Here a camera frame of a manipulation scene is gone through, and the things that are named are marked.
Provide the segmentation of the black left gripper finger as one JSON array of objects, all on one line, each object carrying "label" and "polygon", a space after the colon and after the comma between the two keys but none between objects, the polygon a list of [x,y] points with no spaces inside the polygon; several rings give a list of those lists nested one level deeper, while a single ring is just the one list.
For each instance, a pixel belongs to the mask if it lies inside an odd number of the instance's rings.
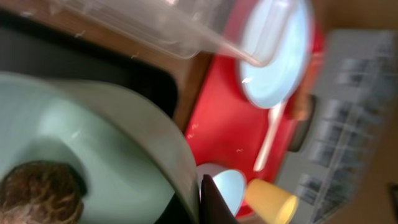
[{"label": "black left gripper finger", "polygon": [[238,224],[212,177],[208,174],[205,174],[201,181],[200,223]]}]

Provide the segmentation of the light blue bowl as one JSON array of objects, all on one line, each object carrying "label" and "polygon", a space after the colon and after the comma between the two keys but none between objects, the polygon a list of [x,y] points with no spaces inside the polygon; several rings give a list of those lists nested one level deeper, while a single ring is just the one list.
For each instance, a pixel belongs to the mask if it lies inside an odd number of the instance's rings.
[{"label": "light blue bowl", "polygon": [[198,184],[205,174],[212,177],[222,198],[226,202],[230,212],[236,216],[243,204],[246,191],[246,178],[237,169],[229,169],[218,164],[201,164],[197,166]]}]

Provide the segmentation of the yellow plastic cup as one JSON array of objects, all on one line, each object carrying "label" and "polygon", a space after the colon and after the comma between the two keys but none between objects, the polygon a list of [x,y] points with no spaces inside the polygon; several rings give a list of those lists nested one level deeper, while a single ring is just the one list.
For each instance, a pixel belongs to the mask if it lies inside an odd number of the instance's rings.
[{"label": "yellow plastic cup", "polygon": [[287,224],[295,215],[299,198],[261,179],[248,183],[244,201],[268,224]]}]

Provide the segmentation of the mint green bowl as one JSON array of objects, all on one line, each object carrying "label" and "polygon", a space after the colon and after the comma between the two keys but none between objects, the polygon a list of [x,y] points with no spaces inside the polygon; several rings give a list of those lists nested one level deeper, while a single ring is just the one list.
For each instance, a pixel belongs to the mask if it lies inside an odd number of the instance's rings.
[{"label": "mint green bowl", "polygon": [[198,223],[195,160],[174,122],[120,86],[1,73],[1,180],[26,162],[71,165],[78,223]]}]

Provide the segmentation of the brown food scrap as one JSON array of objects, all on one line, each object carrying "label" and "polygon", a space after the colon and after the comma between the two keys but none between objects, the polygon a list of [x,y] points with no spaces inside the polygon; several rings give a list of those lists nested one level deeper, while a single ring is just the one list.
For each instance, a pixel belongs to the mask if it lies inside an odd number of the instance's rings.
[{"label": "brown food scrap", "polygon": [[87,191],[83,177],[67,163],[23,163],[1,180],[1,224],[76,224]]}]

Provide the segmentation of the orange carrot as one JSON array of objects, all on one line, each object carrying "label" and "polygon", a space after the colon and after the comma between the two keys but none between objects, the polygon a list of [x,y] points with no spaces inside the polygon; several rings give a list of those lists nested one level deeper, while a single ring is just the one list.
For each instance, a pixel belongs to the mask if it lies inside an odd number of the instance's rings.
[{"label": "orange carrot", "polygon": [[317,52],[312,54],[303,78],[289,100],[287,114],[290,119],[301,121],[308,118],[310,114],[310,90],[322,61],[323,53]]}]

